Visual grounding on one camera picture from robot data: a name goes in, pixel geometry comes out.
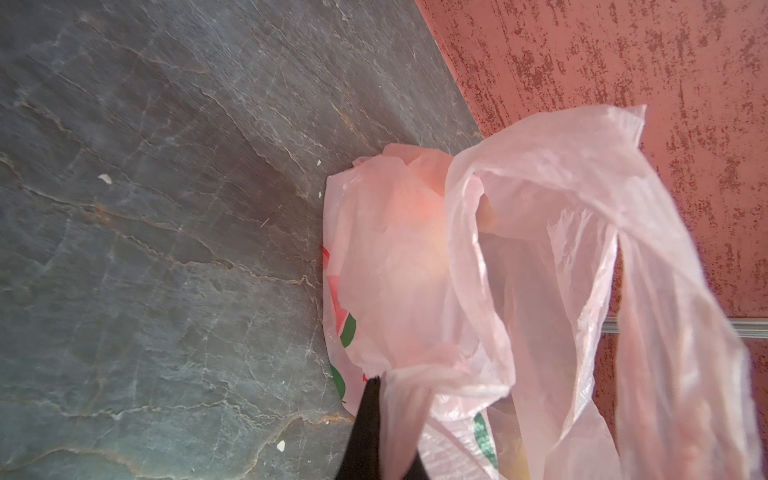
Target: pink plastic bag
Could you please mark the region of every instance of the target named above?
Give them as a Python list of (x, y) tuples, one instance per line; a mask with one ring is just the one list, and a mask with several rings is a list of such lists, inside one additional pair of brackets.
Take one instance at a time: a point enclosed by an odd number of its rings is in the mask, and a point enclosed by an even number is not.
[[(763, 477), (746, 350), (643, 114), (535, 114), (455, 159), (389, 145), (329, 177), (323, 328), (352, 414), (383, 377), (384, 479), (417, 445), (433, 479)], [(620, 242), (621, 457), (591, 399)]]

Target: metal rail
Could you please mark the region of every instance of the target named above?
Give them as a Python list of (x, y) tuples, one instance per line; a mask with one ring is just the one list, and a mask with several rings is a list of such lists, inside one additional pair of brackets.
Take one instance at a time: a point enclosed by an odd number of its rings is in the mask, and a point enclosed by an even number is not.
[[(743, 339), (768, 339), (768, 318), (732, 316), (730, 322), (737, 335)], [(605, 318), (603, 333), (619, 333), (615, 316)]]

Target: red speckled wall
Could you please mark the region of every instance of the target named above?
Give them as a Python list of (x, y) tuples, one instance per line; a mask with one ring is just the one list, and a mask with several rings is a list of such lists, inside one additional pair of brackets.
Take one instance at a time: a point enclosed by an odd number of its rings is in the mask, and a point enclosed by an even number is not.
[(768, 2), (417, 0), (481, 131), (648, 104), (645, 154), (730, 316), (768, 316)]

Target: gray stone floor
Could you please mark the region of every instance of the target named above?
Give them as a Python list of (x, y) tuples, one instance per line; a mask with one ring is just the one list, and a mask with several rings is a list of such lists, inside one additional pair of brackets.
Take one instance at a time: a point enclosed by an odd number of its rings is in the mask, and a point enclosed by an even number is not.
[(0, 45), (0, 478), (333, 477), (325, 178), (480, 139), (415, 5), (3, 0)]

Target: black object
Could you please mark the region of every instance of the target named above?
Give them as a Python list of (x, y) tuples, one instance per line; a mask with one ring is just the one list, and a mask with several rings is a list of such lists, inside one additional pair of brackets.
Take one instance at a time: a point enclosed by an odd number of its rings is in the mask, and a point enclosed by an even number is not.
[[(349, 434), (349, 443), (346, 445), (346, 452), (336, 480), (379, 480), (381, 478), (379, 473), (380, 390), (381, 380), (378, 377), (366, 383), (355, 425), (352, 427), (352, 433)], [(403, 480), (429, 480), (418, 451)]]

